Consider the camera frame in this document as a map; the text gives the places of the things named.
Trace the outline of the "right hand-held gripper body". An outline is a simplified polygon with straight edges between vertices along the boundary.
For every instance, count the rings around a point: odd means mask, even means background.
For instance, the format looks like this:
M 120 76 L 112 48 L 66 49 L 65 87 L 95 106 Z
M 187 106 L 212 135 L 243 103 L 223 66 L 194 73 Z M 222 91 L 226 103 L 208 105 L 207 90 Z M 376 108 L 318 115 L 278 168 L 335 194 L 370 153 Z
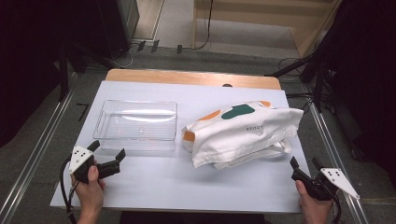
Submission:
M 358 200 L 360 198 L 360 195 L 339 168 L 321 168 L 316 177 L 310 177 L 301 169 L 295 168 L 291 178 L 302 181 L 308 195 L 319 201 L 334 199 L 339 189 L 354 199 Z

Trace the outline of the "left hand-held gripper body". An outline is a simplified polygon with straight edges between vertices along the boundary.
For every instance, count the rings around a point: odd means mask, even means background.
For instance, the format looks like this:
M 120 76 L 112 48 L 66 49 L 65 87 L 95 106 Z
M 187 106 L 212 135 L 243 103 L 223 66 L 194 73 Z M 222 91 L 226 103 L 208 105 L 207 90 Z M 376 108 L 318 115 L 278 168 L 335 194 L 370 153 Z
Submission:
M 73 175 L 79 182 L 89 183 L 89 169 L 95 166 L 99 172 L 99 179 L 104 179 L 120 172 L 120 154 L 113 161 L 96 163 L 93 152 L 88 148 L 76 146 L 71 154 L 68 173 Z

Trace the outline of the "clear plastic container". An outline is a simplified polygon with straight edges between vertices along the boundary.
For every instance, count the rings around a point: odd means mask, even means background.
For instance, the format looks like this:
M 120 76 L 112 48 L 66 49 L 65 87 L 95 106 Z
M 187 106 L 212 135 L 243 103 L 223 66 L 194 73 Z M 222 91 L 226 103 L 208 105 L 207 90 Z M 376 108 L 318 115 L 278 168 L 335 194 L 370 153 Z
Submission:
M 106 100 L 92 137 L 106 150 L 173 151 L 176 134 L 175 102 Z

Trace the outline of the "white cloth bag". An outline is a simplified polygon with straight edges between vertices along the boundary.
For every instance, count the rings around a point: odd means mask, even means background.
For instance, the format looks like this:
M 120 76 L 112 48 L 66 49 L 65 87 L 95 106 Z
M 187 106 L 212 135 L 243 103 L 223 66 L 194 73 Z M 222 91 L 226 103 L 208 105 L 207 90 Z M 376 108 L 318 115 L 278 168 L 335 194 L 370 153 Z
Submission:
M 304 111 L 273 107 L 267 101 L 246 102 L 217 110 L 182 130 L 182 145 L 194 167 L 216 169 L 291 152 Z

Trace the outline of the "person's left hand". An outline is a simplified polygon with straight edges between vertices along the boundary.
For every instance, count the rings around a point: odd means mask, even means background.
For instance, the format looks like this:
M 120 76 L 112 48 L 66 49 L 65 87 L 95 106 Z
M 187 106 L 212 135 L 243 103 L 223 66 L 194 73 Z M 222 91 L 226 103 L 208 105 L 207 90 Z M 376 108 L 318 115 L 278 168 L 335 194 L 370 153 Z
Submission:
M 89 183 L 80 184 L 72 177 L 73 187 L 78 195 L 81 214 L 100 214 L 104 203 L 105 182 L 99 179 L 99 172 L 92 166 L 88 172 Z

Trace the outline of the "person's right hand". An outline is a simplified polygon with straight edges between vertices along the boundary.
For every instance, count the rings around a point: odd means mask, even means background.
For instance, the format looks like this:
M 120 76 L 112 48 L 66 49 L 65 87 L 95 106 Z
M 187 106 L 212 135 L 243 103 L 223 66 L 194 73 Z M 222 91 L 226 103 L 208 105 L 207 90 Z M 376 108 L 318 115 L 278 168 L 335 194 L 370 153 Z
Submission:
M 312 198 L 300 180 L 295 181 L 295 187 L 300 195 L 299 204 L 302 209 L 303 224 L 327 224 L 332 201 L 319 201 Z

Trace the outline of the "white table mat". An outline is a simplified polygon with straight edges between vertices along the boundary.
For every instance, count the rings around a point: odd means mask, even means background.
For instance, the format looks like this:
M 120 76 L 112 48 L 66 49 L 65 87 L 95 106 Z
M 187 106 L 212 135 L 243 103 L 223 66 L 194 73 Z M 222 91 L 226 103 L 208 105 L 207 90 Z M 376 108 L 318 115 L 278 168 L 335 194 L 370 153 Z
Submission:
M 77 143 L 88 146 L 106 100 L 162 101 L 177 104 L 177 126 L 185 125 L 228 105 L 265 100 L 275 107 L 288 104 L 283 91 L 104 81 Z M 290 159 L 307 167 L 299 139 L 290 139 L 286 155 L 261 158 L 218 170 L 195 168 L 181 145 L 165 151 L 129 151 L 120 172 L 106 178 L 104 206 L 115 210 L 297 213 L 299 195 L 291 178 Z

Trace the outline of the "black cabinet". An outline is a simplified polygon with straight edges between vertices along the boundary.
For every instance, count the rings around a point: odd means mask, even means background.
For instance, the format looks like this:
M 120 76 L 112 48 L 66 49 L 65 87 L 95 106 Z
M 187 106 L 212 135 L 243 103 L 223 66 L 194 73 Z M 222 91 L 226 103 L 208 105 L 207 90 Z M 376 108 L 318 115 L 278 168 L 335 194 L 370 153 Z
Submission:
M 131 45 L 140 14 L 136 0 L 96 0 L 105 53 L 111 59 L 121 56 Z

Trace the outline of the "light wooden desk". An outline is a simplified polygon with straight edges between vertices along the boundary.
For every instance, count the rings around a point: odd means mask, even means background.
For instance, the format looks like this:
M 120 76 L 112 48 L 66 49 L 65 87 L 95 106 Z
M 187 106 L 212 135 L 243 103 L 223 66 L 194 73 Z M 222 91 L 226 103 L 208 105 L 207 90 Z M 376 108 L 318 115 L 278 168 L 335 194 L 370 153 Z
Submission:
M 301 57 L 314 48 L 343 0 L 192 0 L 191 46 L 198 19 L 283 26 L 290 29 Z

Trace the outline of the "aluminium floor rail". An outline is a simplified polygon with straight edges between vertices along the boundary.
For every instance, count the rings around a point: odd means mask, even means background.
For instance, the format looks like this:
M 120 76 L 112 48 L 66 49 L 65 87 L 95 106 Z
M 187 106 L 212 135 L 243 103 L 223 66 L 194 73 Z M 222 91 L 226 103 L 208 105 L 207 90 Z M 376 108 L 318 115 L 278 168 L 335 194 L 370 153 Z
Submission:
M 333 167 L 340 168 L 344 172 L 346 179 L 351 183 L 352 187 L 354 189 L 358 189 L 359 185 L 357 182 L 353 181 L 352 173 L 348 171 L 347 164 L 343 161 L 341 151 L 332 137 L 332 133 L 329 130 L 326 119 L 323 117 L 322 113 L 318 112 L 318 109 L 314 104 L 315 97 L 312 94 L 311 88 L 307 85 L 303 85 L 303 90 L 308 92 L 308 96 L 306 97 L 306 106 L 311 112 L 317 125 L 318 132 L 324 144 L 324 150 L 326 151 L 326 155 L 328 156 L 330 163 Z M 370 224 L 362 207 L 362 196 L 360 194 L 358 195 L 358 198 L 355 199 L 346 192 L 340 192 L 338 199 L 340 204 L 346 206 L 346 210 L 350 213 L 354 224 Z
M 2 208 L 0 209 L 0 224 L 9 224 L 10 220 L 14 216 L 14 213 L 35 174 L 38 164 L 47 150 L 50 140 L 54 135 L 73 94 L 74 91 L 71 90 L 66 94 L 61 102 L 57 103 L 48 123 L 45 126 L 44 131 L 38 138 L 29 159 L 23 166 L 21 173 L 12 185 L 12 188 L 6 197 Z

